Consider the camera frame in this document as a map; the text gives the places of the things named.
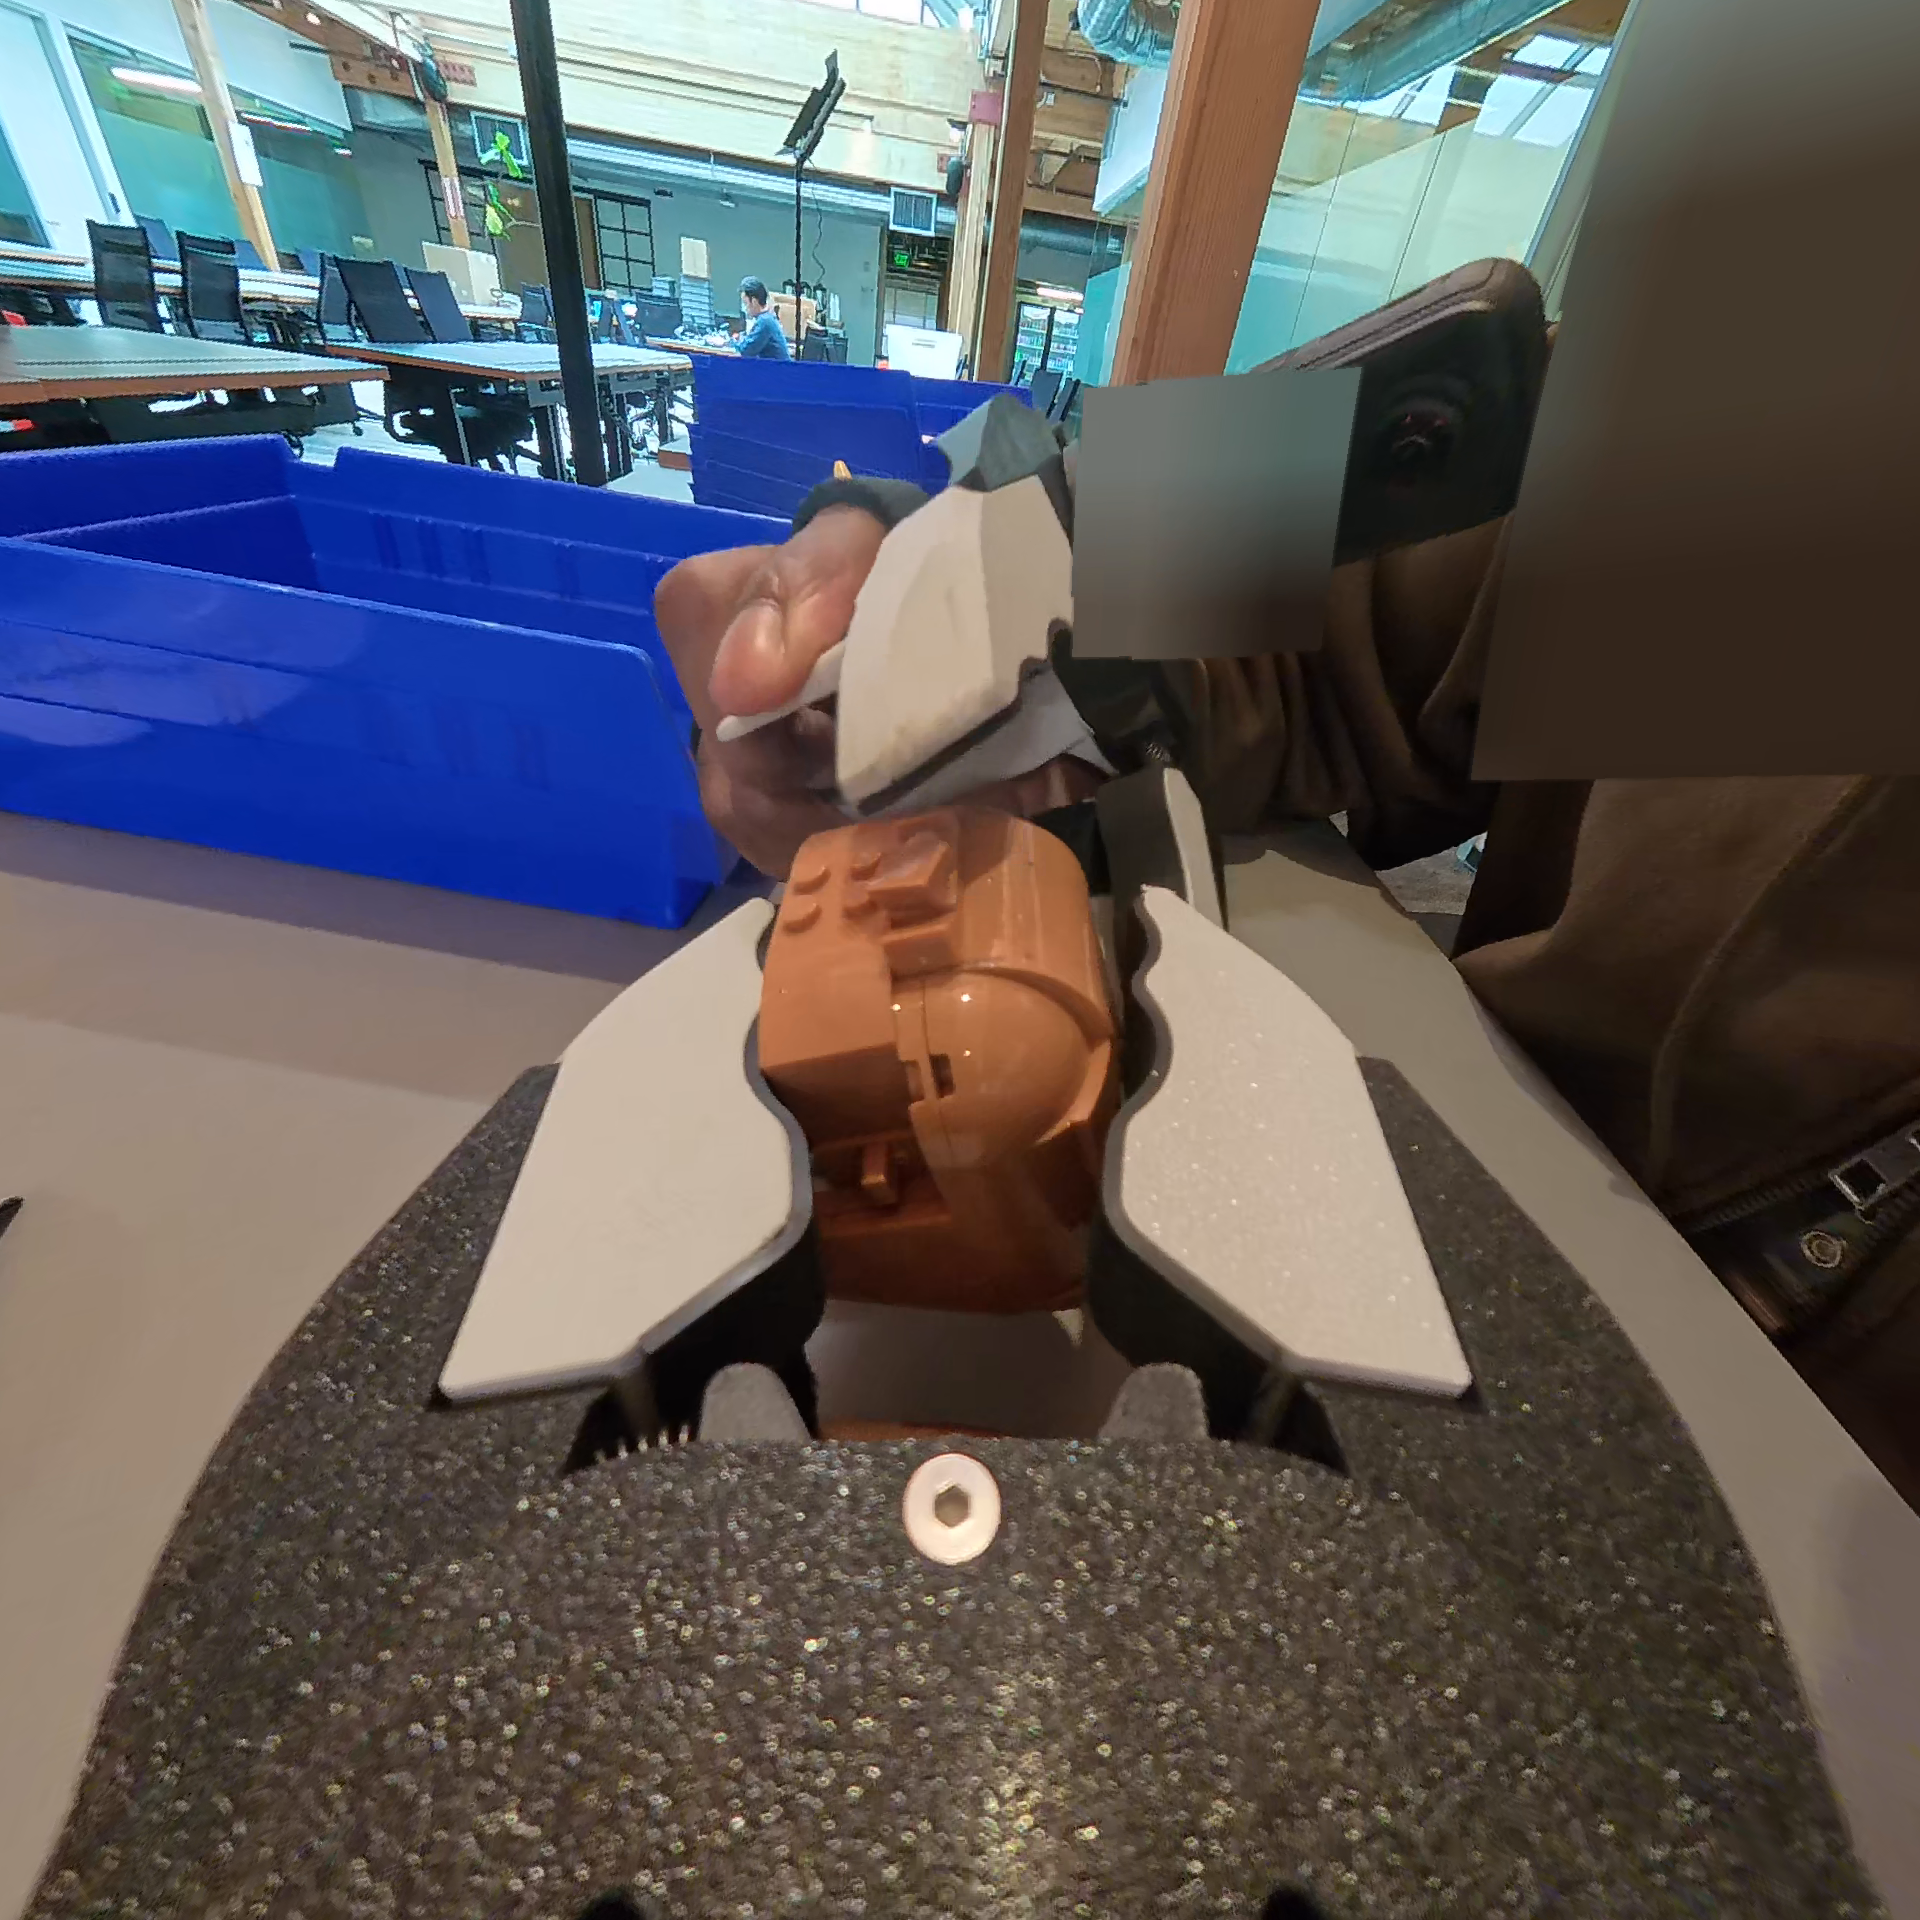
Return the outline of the black building column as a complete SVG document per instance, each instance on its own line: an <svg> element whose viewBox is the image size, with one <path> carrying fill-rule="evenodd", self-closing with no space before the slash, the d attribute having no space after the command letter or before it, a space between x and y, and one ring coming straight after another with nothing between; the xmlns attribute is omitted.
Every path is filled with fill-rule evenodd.
<svg viewBox="0 0 1920 1920"><path fill-rule="evenodd" d="M560 57L550 3L510 3L521 116L535 170L546 292L560 350L560 385L577 482L609 482L601 401L593 365L585 265L572 204L567 116Z"/></svg>

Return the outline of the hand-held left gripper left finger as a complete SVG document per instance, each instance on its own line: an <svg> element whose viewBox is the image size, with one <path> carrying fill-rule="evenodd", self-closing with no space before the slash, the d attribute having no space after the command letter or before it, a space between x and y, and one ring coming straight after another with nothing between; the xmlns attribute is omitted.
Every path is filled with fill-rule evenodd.
<svg viewBox="0 0 1920 1920"><path fill-rule="evenodd" d="M451 1341L451 1403L609 1387L640 1434L698 1425L708 1380L758 1363L812 1411L826 1313L800 1124L760 1068L747 900L570 1043Z"/></svg>

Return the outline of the blue plastic parts bin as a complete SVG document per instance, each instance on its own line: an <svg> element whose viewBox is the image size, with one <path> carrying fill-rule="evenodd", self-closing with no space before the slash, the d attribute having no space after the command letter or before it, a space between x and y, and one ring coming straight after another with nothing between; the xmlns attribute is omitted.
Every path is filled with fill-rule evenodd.
<svg viewBox="0 0 1920 1920"><path fill-rule="evenodd" d="M681 928L735 872L633 648L4 542L2 804Z"/></svg>

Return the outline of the long brown desk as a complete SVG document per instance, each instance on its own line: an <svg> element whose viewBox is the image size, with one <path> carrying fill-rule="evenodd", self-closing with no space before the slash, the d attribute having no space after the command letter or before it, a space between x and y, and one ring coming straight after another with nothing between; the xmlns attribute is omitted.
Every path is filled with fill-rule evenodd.
<svg viewBox="0 0 1920 1920"><path fill-rule="evenodd" d="M55 401L308 390L385 382L385 365L126 326L2 324L2 414Z"/></svg>

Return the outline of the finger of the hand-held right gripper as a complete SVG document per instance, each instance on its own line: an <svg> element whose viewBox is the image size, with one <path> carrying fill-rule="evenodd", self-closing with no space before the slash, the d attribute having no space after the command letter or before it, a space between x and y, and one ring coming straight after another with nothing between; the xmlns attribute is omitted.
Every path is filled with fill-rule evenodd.
<svg viewBox="0 0 1920 1920"><path fill-rule="evenodd" d="M856 597L834 782L862 814L954 797L1078 755L1049 668L1072 545L1047 482L950 486L899 522Z"/></svg>
<svg viewBox="0 0 1920 1920"><path fill-rule="evenodd" d="M1105 782L1096 828L1112 885L1116 931L1138 923L1136 904L1159 886L1215 928L1227 928L1217 840L1187 774L1170 763Z"/></svg>

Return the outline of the brown lego head model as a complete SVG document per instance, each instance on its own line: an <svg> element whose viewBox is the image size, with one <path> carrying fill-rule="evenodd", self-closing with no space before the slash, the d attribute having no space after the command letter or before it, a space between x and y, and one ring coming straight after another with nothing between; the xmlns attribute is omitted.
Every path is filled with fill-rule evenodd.
<svg viewBox="0 0 1920 1920"><path fill-rule="evenodd" d="M758 1044L807 1141L827 1298L1078 1310L1118 1034L1088 875L1056 833L967 804L812 834Z"/></svg>

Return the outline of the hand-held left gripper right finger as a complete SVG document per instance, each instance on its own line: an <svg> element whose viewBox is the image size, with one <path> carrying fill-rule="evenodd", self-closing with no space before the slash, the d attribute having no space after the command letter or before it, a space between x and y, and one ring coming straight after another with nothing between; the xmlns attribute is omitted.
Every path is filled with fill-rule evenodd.
<svg viewBox="0 0 1920 1920"><path fill-rule="evenodd" d="M1096 1328L1179 1364L1215 1434L1272 1434L1300 1386L1475 1387L1361 1057L1323 1008L1166 886L1136 899L1138 1086L1100 1186Z"/></svg>

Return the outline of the person's right forearm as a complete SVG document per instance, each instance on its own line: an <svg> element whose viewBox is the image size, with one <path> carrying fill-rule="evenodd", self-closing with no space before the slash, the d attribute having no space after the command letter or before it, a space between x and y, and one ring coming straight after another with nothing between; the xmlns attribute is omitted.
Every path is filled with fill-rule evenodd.
<svg viewBox="0 0 1920 1920"><path fill-rule="evenodd" d="M1338 568L1307 653L1166 662L1184 769L1224 833L1342 816L1376 872L1482 833L1473 778L1511 520Z"/></svg>

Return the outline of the stack of blue bins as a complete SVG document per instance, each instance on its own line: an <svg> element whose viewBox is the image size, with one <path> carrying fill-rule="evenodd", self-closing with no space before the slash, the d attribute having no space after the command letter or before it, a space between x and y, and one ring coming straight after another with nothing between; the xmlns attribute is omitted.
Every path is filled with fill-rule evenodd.
<svg viewBox="0 0 1920 1920"><path fill-rule="evenodd" d="M691 361L691 491L702 507L786 520L834 477L950 482L938 440L990 398L1032 405L1030 388L702 353Z"/></svg>

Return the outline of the person's right hand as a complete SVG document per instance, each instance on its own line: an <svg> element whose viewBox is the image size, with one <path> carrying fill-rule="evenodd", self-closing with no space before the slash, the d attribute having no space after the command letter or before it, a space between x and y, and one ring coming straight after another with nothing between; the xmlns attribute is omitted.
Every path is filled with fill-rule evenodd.
<svg viewBox="0 0 1920 1920"><path fill-rule="evenodd" d="M783 545L688 557L657 589L657 624L699 733L695 765L711 828L771 880L817 833L847 819L833 801L834 721L824 706L721 739L722 721L799 699L843 641L886 528L833 507Z"/></svg>

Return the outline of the person's brown jacket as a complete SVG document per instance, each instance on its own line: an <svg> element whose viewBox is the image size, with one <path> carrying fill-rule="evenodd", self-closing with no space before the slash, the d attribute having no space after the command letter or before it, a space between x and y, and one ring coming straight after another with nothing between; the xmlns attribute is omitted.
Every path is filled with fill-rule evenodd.
<svg viewBox="0 0 1920 1920"><path fill-rule="evenodd" d="M1456 965L1915 1504L1915 778L1508 785Z"/></svg>

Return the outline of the wooden building column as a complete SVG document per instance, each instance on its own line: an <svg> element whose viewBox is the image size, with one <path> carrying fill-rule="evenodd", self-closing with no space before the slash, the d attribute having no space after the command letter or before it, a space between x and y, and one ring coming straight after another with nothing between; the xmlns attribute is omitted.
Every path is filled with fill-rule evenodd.
<svg viewBox="0 0 1920 1920"><path fill-rule="evenodd" d="M1226 370L1315 3L1183 4L1110 382Z"/></svg>

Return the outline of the row of black office chairs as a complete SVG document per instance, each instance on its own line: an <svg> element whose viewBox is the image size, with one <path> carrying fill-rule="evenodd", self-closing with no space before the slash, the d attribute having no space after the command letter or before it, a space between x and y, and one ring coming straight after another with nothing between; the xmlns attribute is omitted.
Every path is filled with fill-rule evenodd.
<svg viewBox="0 0 1920 1920"><path fill-rule="evenodd" d="M153 272L132 272L121 232L91 227L96 243L96 306L118 326L158 315ZM177 236L182 298L177 314L198 341L262 348L268 338L243 305L236 244L211 236ZM473 332L449 280L408 272L392 261L321 258L321 290L307 332L294 350L344 346L471 346ZM87 401L87 417L111 443L280 436L295 456L328 426L358 426L348 386L300 390L225 390L184 405L161 401ZM446 386L394 376L385 386L385 424L394 440L434 449L451 461L510 470L535 452L532 411L500 388Z"/></svg>

